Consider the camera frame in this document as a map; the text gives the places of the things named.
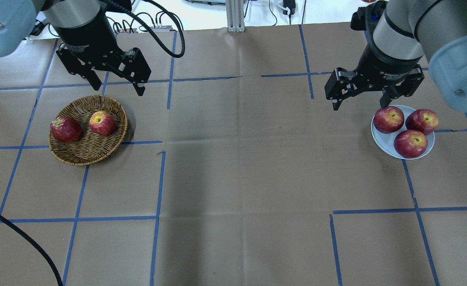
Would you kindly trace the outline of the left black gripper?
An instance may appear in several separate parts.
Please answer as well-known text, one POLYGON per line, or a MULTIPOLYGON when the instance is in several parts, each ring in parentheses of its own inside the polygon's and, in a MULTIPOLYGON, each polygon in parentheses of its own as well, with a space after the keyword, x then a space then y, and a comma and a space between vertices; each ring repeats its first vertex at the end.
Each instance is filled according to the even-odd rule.
POLYGON ((139 48, 122 50, 105 15, 80 27, 56 27, 62 45, 56 51, 68 73, 79 75, 98 91, 102 81, 96 71, 112 72, 133 83, 143 96, 151 69, 139 48))

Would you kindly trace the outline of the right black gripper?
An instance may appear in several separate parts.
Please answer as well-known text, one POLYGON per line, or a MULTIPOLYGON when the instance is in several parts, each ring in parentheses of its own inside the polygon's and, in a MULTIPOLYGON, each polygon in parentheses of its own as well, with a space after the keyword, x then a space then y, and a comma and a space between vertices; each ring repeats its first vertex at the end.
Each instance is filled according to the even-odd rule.
POLYGON ((420 58, 401 60, 384 54, 368 44, 354 70, 336 68, 330 75, 324 91, 327 100, 333 100, 338 111, 342 101, 364 92, 382 92, 380 108, 387 108, 401 96, 413 96, 424 80, 420 58))

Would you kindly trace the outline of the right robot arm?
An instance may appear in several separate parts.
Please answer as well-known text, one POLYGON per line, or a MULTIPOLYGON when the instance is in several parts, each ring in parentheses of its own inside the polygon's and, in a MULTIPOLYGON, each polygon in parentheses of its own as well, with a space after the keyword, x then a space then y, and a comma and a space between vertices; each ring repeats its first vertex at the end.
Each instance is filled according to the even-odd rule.
POLYGON ((358 8, 350 27, 365 32, 366 48, 355 70, 337 68, 327 81, 333 110, 364 92, 382 92, 381 108, 413 96, 425 57, 446 104, 467 112, 467 0, 378 0, 358 8))

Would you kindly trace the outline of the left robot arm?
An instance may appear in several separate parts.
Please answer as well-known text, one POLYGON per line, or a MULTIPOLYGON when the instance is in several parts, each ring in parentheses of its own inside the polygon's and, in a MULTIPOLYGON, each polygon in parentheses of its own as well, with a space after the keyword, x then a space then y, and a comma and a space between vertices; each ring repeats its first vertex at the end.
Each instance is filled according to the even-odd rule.
POLYGON ((102 82, 96 72, 111 72, 142 96, 151 69, 139 48, 123 51, 118 46, 106 16, 131 9, 128 0, 0 0, 0 57, 12 54, 31 35, 43 13, 61 39, 56 54, 68 73, 97 91, 102 82))

